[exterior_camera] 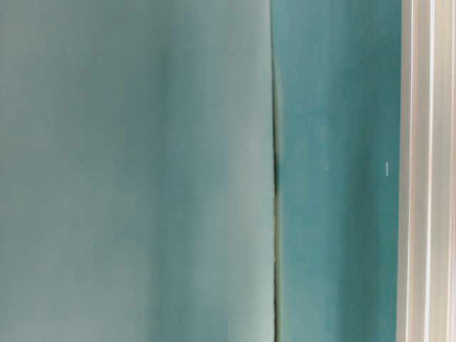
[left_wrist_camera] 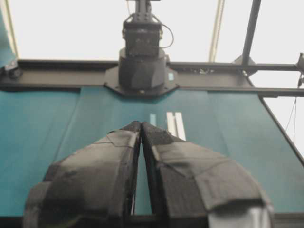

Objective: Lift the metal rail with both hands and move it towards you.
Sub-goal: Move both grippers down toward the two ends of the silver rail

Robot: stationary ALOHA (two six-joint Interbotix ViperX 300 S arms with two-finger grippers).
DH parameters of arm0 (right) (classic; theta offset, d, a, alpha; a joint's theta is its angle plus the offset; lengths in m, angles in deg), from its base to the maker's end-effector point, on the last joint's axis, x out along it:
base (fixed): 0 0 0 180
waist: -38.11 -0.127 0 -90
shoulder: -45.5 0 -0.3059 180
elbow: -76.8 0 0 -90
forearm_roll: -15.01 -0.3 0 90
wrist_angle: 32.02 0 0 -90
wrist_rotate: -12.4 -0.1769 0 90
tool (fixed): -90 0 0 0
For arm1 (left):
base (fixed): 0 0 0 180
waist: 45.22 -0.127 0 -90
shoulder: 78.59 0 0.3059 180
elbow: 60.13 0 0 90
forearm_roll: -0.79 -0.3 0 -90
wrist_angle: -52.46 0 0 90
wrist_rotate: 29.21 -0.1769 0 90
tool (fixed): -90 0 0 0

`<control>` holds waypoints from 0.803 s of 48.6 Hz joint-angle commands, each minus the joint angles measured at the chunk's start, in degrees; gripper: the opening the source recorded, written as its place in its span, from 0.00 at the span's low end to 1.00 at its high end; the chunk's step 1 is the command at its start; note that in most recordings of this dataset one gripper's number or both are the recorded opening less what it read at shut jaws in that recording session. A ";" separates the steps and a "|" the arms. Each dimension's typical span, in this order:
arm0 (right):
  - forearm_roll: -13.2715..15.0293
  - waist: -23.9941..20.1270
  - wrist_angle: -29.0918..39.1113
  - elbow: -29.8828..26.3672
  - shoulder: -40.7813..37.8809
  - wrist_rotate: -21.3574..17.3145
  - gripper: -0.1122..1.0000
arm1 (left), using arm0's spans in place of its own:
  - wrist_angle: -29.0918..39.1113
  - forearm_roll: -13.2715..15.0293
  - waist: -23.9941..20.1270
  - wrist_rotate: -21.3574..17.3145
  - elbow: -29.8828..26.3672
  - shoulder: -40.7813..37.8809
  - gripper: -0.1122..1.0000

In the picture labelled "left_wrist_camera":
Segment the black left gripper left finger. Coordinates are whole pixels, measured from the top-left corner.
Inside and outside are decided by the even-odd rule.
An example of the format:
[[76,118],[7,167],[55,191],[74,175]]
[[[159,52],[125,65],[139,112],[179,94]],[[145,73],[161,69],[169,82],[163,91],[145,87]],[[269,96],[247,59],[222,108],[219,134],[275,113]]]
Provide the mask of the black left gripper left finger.
[[132,214],[140,123],[51,164],[28,194],[25,228],[122,228]]

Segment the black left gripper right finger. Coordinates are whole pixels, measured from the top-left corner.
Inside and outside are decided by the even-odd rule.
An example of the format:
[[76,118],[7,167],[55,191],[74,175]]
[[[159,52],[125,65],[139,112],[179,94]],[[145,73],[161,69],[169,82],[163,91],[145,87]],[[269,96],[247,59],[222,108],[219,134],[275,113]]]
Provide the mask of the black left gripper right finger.
[[152,210],[172,228],[271,228],[273,207],[235,160],[141,124]]

